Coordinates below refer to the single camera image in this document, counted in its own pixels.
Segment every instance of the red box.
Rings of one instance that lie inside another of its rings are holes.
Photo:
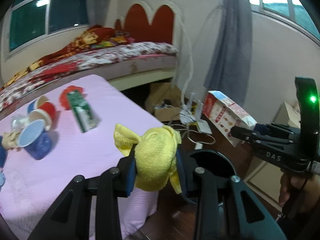
[[[231,136],[230,129],[233,126],[253,130],[257,123],[244,109],[220,91],[208,92],[203,113],[233,146],[241,142]]]

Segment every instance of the window frame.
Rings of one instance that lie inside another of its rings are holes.
[[[45,21],[44,21],[44,30],[45,30],[45,34],[32,39],[30,41],[27,41],[26,43],[22,44],[21,46],[13,49],[12,51],[10,51],[10,25],[11,25],[11,16],[12,16],[12,12],[18,8],[20,8],[21,6],[32,2],[33,0],[24,0],[20,3],[18,3],[15,6],[11,6],[10,9],[7,11],[5,17],[4,17],[4,26],[2,29],[2,35],[1,38],[2,40],[5,41],[5,43],[2,42],[2,48],[5,48],[4,52],[5,52],[5,60],[9,59],[10,57],[12,57],[13,55],[15,55],[16,53],[20,52],[21,50],[25,49],[26,47],[41,41],[41,40],[45,40],[47,38],[51,38],[52,36],[61,34],[63,32],[67,32],[70,31],[71,29],[75,30],[75,29],[80,29],[80,28],[84,28],[84,27],[89,27],[89,24],[81,24],[81,25],[77,25],[77,26],[71,26],[68,28],[64,28],[52,33],[49,33],[49,21],[50,21],[50,7],[51,7],[51,0],[49,0],[49,3],[46,5],[46,11],[45,11]]]
[[[292,3],[292,0],[287,0],[287,1],[288,1],[288,7],[289,7],[289,16],[284,15],[278,11],[265,8],[262,0],[259,0],[260,2],[259,5],[251,4],[251,9],[253,12],[263,14],[265,16],[269,16],[286,25],[289,25],[291,28],[301,32],[302,34],[310,38],[313,42],[315,42],[318,46],[320,46],[320,40],[316,36],[314,36],[311,32],[309,32],[304,27],[300,26],[295,22],[294,4]]]

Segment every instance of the floral bedsheet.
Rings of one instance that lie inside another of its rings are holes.
[[[40,67],[0,91],[0,112],[36,88],[70,74],[149,54],[174,55],[178,50],[167,43],[137,42],[88,51]]]

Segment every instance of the yellow cloth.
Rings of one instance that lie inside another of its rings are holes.
[[[2,147],[6,150],[18,148],[17,139],[20,132],[5,132],[2,138]]]
[[[121,124],[116,124],[116,147],[128,156],[133,144],[137,176],[135,186],[145,191],[161,190],[170,179],[177,194],[182,192],[176,166],[176,152],[181,144],[180,133],[170,126],[151,128],[139,136]]]

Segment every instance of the blue cup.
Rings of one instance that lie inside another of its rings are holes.
[[[30,105],[28,105],[28,109],[27,109],[28,114],[30,114],[33,110],[42,106],[47,101],[49,101],[49,99],[46,96],[41,96],[37,98],[35,101],[31,102]]]
[[[44,158],[52,149],[52,140],[44,129],[44,120],[28,124],[18,138],[18,146],[36,160]]]
[[[33,101],[30,105],[28,105],[27,112],[30,114],[35,109],[36,101]]]
[[[2,136],[0,136],[0,167],[4,167],[4,163],[7,159],[7,150],[2,147]]]

